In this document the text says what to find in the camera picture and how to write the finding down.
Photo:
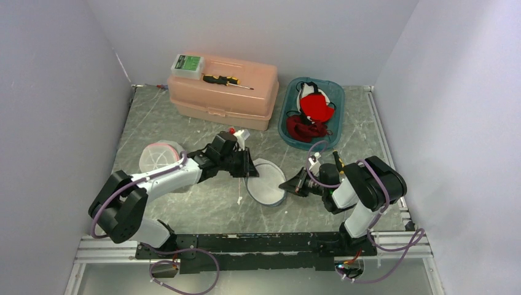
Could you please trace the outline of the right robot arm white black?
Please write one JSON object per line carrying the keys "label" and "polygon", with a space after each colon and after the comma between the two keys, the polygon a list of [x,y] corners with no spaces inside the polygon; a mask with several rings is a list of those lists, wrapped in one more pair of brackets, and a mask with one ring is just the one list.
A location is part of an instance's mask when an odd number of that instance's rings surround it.
{"label": "right robot arm white black", "polygon": [[325,209],[332,214],[350,210],[333,242],[341,252],[353,255],[367,242],[367,233],[388,207],[407,193],[404,178],[381,158],[371,156],[356,163],[313,163],[281,183],[279,188],[299,197],[321,196]]}

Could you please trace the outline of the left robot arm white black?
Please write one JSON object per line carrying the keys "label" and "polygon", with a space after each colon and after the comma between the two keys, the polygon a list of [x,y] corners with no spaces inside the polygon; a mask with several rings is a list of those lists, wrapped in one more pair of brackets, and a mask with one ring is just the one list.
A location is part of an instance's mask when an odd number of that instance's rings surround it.
{"label": "left robot arm white black", "polygon": [[134,240],[161,258],[175,253],[177,235],[165,222],[144,217],[148,204],[178,189],[215,177],[220,171],[233,178],[258,177],[245,141],[249,131],[219,132],[204,148],[186,152],[170,165],[129,175],[119,170],[110,175],[88,209],[90,235],[114,243]]}

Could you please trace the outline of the white mesh laundry bag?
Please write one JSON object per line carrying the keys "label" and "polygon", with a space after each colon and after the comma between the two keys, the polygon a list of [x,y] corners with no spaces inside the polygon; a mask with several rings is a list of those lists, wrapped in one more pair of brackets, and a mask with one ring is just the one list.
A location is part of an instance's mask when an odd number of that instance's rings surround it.
{"label": "white mesh laundry bag", "polygon": [[245,179],[247,193],[263,206],[280,205],[286,198],[286,191],[278,187],[286,182],[283,171],[273,162],[265,159],[256,159],[253,164],[259,176]]}

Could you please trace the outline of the bright red bra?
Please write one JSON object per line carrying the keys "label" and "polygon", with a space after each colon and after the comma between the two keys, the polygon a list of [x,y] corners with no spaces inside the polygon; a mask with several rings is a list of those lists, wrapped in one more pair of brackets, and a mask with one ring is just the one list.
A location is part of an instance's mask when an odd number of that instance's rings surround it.
{"label": "bright red bra", "polygon": [[312,93],[300,99],[300,109],[311,122],[327,122],[335,113],[323,94]]}

